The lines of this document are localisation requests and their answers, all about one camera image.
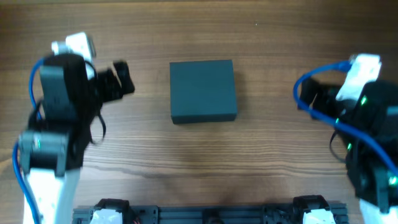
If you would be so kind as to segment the dark green box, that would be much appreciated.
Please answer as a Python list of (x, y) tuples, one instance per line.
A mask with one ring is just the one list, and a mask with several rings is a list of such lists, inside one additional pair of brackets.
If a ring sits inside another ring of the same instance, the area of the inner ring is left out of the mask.
[(171, 62), (170, 112), (173, 124), (234, 121), (233, 61)]

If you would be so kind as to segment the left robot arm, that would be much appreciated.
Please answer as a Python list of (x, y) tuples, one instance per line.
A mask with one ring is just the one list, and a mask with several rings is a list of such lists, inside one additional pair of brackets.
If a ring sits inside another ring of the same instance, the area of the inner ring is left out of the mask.
[(27, 129), (12, 155), (25, 197), (24, 223), (70, 223), (91, 123), (101, 118), (104, 103), (134, 93), (127, 62), (95, 70), (81, 55), (50, 55), (37, 68), (44, 93), (33, 102)]

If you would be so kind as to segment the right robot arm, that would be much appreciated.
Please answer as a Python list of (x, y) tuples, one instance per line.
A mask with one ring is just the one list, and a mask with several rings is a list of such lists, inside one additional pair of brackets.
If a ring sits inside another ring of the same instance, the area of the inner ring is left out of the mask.
[(294, 85), (294, 99), (343, 141), (347, 176), (364, 222), (397, 223), (397, 85), (372, 81), (357, 100), (338, 101), (340, 88), (303, 77)]

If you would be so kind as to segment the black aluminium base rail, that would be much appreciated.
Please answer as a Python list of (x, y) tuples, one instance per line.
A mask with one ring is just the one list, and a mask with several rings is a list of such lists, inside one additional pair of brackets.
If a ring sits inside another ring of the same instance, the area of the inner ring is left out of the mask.
[(349, 218), (344, 203), (327, 202), (321, 195), (306, 195), (295, 197), (290, 203), (207, 207), (131, 206), (127, 200), (103, 198), (94, 206), (74, 209), (72, 222), (348, 224)]

